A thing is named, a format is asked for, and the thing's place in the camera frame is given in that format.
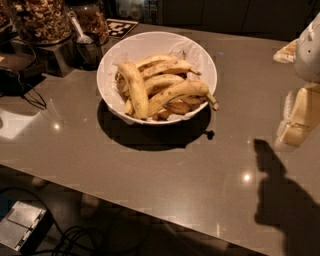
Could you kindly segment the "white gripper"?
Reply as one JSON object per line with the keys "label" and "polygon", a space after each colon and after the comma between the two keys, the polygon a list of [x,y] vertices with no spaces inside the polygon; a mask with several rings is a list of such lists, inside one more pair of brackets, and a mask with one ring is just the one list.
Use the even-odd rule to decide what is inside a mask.
{"label": "white gripper", "polygon": [[[294,62],[298,75],[305,81],[320,82],[320,13],[295,39],[273,55],[283,64]],[[277,130],[277,149],[298,148],[320,124],[320,85],[308,85],[285,98],[283,120]]]}

